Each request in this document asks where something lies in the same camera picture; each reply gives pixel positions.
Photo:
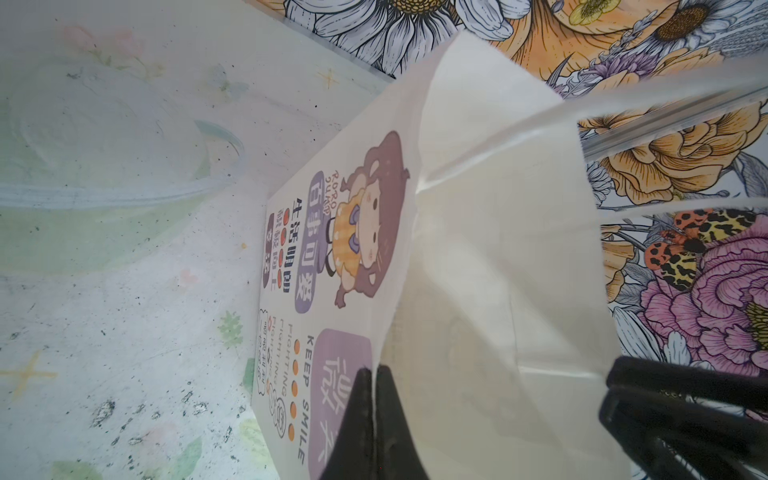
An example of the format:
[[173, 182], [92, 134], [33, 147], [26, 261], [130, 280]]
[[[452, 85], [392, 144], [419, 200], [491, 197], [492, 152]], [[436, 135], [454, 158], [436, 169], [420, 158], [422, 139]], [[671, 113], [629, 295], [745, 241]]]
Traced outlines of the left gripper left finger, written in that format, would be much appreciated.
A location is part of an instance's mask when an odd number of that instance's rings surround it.
[[355, 377], [337, 439], [321, 480], [368, 480], [374, 464], [372, 373]]

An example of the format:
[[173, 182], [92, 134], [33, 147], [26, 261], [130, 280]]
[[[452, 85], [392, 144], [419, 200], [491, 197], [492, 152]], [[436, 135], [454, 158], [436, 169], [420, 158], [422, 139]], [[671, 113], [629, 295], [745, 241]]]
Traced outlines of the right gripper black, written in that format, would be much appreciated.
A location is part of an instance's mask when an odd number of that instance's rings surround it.
[[767, 425], [715, 408], [767, 408], [767, 381], [627, 356], [615, 360], [602, 426], [651, 479], [755, 479]]

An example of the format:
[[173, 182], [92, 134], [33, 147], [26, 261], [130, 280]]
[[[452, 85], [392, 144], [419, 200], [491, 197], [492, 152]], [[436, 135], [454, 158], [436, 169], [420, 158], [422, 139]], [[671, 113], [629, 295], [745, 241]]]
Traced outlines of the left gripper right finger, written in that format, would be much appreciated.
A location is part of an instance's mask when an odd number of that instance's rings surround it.
[[391, 369], [379, 365], [374, 387], [376, 479], [427, 480]]

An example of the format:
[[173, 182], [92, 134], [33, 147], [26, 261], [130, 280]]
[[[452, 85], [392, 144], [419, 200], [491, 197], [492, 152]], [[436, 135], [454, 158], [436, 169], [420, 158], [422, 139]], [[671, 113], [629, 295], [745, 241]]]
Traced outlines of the white printed paper bag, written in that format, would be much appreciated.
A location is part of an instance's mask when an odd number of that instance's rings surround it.
[[320, 479], [388, 366], [431, 479], [651, 479], [602, 426], [622, 356], [767, 381], [767, 57], [664, 55], [562, 97], [463, 33], [267, 205], [252, 407]]

